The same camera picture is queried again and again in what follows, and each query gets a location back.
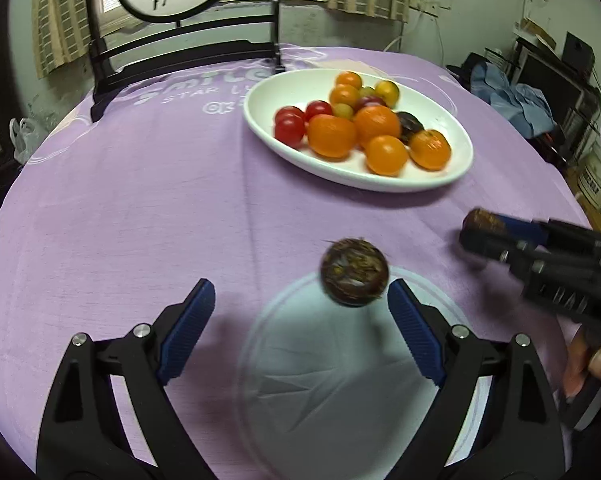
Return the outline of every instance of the plastic bag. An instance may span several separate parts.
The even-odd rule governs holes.
[[[14,158],[25,164],[50,133],[33,119],[16,119],[9,122],[9,138],[14,145]]]

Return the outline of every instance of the metal screw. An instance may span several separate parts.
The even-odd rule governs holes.
[[[543,260],[536,260],[531,266],[531,272],[535,272],[536,274],[540,274],[543,270],[545,270],[545,263]]]
[[[151,325],[147,323],[141,323],[134,327],[134,335],[136,337],[146,337],[149,335],[149,332],[151,332]]]
[[[516,336],[516,343],[522,347],[529,346],[531,344],[531,339],[529,339],[527,334],[519,334]]]
[[[458,339],[465,339],[469,337],[469,329],[465,325],[455,325],[451,329],[451,333]]]
[[[84,345],[85,341],[87,341],[87,334],[82,332],[78,332],[75,334],[75,336],[73,336],[73,338],[71,338],[71,344],[74,346]]]

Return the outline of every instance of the plate rim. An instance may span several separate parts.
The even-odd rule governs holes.
[[[297,70],[289,70],[286,72],[275,74],[271,77],[268,77],[266,79],[259,81],[256,85],[254,85],[247,92],[247,95],[245,96],[245,103],[243,106],[244,117],[247,120],[247,123],[248,123],[250,129],[253,131],[253,133],[259,139],[261,139],[270,150],[272,150],[274,153],[276,153],[277,155],[279,155],[286,161],[290,162],[297,168],[307,171],[308,173],[314,174],[315,176],[318,176],[320,178],[324,178],[325,180],[330,180],[331,182],[337,182],[339,184],[343,184],[343,186],[356,187],[358,189],[376,190],[379,192],[416,192],[416,191],[420,191],[420,190],[448,186],[452,182],[455,182],[456,180],[459,180],[460,178],[465,176],[467,174],[467,172],[471,169],[471,167],[474,163],[474,144],[473,144],[468,132],[466,131],[465,127],[460,123],[460,121],[458,121],[457,118],[455,118],[452,115],[452,113],[450,113],[450,111],[448,111],[442,105],[440,105],[439,103],[437,103],[430,97],[427,97],[422,92],[419,92],[418,90],[408,87],[407,85],[404,85],[399,82],[397,82],[396,84],[399,86],[408,88],[413,92],[417,92],[423,98],[434,103],[437,107],[442,108],[442,110],[450,118],[452,118],[452,120],[455,121],[456,124],[458,124],[462,133],[464,134],[464,137],[465,137],[467,143],[469,144],[469,157],[467,158],[465,165],[463,167],[461,167],[461,170],[459,170],[458,172],[456,172],[454,174],[441,176],[440,178],[434,179],[431,181],[417,182],[417,183],[405,182],[402,179],[397,179],[394,177],[376,175],[376,174],[372,174],[372,173],[355,173],[352,170],[348,170],[345,168],[339,168],[337,166],[333,166],[329,161],[321,160],[319,158],[314,158],[312,156],[307,155],[306,153],[300,152],[300,151],[298,151],[294,148],[291,148],[290,146],[287,146],[286,144],[283,144],[282,142],[276,140],[276,138],[274,136],[267,134],[256,123],[256,120],[254,120],[254,118],[252,117],[252,115],[250,113],[249,102],[252,98],[252,94],[254,92],[256,92],[261,86],[264,86],[265,84],[269,83],[269,81],[271,81],[275,78],[287,76],[290,73],[299,72],[300,70],[310,71],[310,72],[325,72],[325,71],[343,72],[343,70],[339,70],[339,69],[335,69],[335,68],[301,68],[301,69],[297,69]],[[378,75],[364,73],[364,72],[357,72],[357,73],[359,73],[359,75],[362,75],[362,76],[369,76],[369,77],[373,77],[376,79],[381,79]],[[315,169],[316,171],[320,171],[321,173],[320,174],[314,173],[313,171],[310,171],[305,166],[309,166],[312,169]],[[332,178],[329,178],[328,176],[325,176],[324,173],[331,173],[334,176],[339,177],[339,179],[334,180]]]

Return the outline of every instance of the table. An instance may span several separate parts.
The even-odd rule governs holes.
[[[393,266],[435,284],[479,336],[530,334],[558,385],[566,351],[557,320],[523,305],[504,267],[468,260],[455,240],[475,206],[587,225],[559,173],[429,62],[294,46],[284,58],[290,68],[360,60],[421,91],[466,128],[474,166],[452,186],[404,195],[299,170],[242,117],[248,88],[270,74],[262,61],[134,85],[97,124],[86,98],[24,167],[0,211],[0,431],[32,468],[46,396],[72,334],[122,336],[205,277],[216,285],[216,312],[167,393],[220,479],[262,478],[237,438],[237,362],[265,306],[306,280],[328,240],[343,237],[364,237]],[[132,420],[129,402],[120,403]],[[148,458],[138,432],[130,433],[137,456]]]

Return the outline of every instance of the blue gripper pad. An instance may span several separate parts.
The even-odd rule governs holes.
[[[216,290],[212,282],[205,282],[197,294],[189,298],[189,303],[160,348],[156,377],[162,386],[183,372],[187,359],[212,316],[215,303]]]
[[[442,386],[447,375],[442,366],[440,342],[398,280],[389,285],[387,301],[389,312],[394,317],[420,373],[431,379],[436,386]]]
[[[517,218],[510,216],[495,215],[500,218],[505,226],[507,232],[512,238],[517,240],[525,240],[535,245],[546,245],[549,239],[549,234],[538,224],[533,222],[525,222]]]

